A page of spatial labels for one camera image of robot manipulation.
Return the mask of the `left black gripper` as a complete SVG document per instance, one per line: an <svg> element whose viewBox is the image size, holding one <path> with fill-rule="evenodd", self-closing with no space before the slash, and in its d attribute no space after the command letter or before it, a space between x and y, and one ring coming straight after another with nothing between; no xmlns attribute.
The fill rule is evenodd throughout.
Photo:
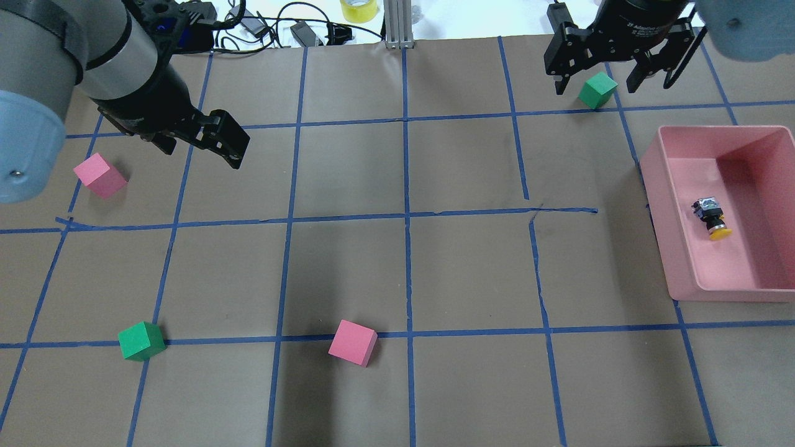
<svg viewBox="0 0 795 447"><path fill-rule="evenodd" d="M172 155L182 140L220 156L240 169L250 136L225 110L202 114L188 86L171 63L159 63L150 79L133 93L100 99L101 114L125 135L138 135L165 155Z"/></svg>

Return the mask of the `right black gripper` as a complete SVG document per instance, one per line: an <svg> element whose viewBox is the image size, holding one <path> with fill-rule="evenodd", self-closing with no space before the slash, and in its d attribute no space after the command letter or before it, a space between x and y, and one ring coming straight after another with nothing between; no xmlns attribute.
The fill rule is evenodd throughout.
<svg viewBox="0 0 795 447"><path fill-rule="evenodd" d="M672 88L697 49L697 36L682 12L688 1L604 1L594 22L580 29L555 25L544 53L545 72L562 96L571 77L606 61L634 59L625 85L636 93L645 79L664 71L663 88Z"/></svg>

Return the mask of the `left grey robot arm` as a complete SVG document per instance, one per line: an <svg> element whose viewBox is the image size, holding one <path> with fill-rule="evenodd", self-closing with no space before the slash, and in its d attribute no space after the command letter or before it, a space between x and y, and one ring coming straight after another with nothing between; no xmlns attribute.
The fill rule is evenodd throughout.
<svg viewBox="0 0 795 447"><path fill-rule="evenodd" d="M3 1L2 203L47 186L75 89L166 155L182 140L241 167L249 135L225 110L202 113L171 65L210 53L214 33L241 18L220 20L202 1Z"/></svg>

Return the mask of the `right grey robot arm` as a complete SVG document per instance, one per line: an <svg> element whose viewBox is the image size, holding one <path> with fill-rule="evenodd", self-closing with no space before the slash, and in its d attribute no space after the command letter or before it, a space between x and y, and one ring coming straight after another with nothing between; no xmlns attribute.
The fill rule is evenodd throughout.
<svg viewBox="0 0 795 447"><path fill-rule="evenodd" d="M678 81L704 37L724 57L758 62L793 53L792 1L602 1L593 23L576 25L568 6L547 7L553 37L544 53L545 72L557 94L580 71L597 63L635 63L625 80L635 93L663 71L663 87Z"/></svg>

